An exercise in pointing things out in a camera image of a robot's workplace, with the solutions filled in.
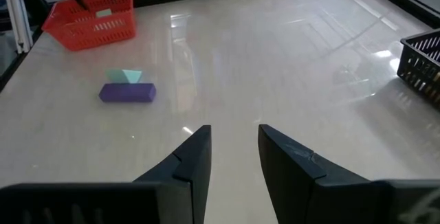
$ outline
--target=purple block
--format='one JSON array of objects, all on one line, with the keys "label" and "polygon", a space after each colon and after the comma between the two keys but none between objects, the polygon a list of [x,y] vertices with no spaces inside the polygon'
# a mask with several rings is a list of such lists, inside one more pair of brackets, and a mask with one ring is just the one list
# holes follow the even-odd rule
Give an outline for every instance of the purple block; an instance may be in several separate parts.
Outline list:
[{"label": "purple block", "polygon": [[151,83],[109,83],[99,93],[103,102],[152,102],[155,96],[156,87]]}]

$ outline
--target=plastic basket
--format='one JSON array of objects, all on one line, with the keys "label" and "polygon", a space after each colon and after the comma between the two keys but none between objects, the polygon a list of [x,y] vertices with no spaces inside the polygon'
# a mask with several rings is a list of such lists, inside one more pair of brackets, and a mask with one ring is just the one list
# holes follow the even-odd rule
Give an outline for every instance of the plastic basket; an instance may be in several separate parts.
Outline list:
[{"label": "plastic basket", "polygon": [[[133,0],[83,0],[84,10],[74,0],[54,5],[43,25],[67,49],[78,51],[135,36]],[[97,18],[96,12],[111,9],[112,15]]]},{"label": "plastic basket", "polygon": [[401,40],[404,50],[397,75],[440,109],[440,30]]}]

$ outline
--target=metal pole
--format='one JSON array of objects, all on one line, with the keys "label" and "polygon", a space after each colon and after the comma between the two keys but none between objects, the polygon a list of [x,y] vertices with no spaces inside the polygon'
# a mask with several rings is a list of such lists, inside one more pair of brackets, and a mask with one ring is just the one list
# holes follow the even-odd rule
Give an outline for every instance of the metal pole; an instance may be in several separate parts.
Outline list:
[{"label": "metal pole", "polygon": [[19,54],[29,52],[33,46],[32,33],[29,27],[28,14],[23,0],[6,0],[12,30]]}]

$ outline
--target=black basket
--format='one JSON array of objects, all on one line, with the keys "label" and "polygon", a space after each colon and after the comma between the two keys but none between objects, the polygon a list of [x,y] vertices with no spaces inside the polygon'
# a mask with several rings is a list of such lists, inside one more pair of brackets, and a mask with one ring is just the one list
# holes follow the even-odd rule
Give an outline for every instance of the black basket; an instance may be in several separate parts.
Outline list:
[{"label": "black basket", "polygon": [[440,30],[401,40],[397,75],[416,92],[440,109]]}]

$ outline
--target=red basket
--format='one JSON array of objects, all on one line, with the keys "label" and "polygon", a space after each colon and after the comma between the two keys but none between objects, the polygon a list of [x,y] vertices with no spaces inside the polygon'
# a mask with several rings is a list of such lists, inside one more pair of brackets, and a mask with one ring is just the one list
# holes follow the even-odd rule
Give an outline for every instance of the red basket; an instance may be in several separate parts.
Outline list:
[{"label": "red basket", "polygon": [[[43,25],[67,49],[78,51],[135,36],[133,0],[83,0],[84,10],[74,0],[59,1]],[[111,9],[112,15],[96,17]]]}]

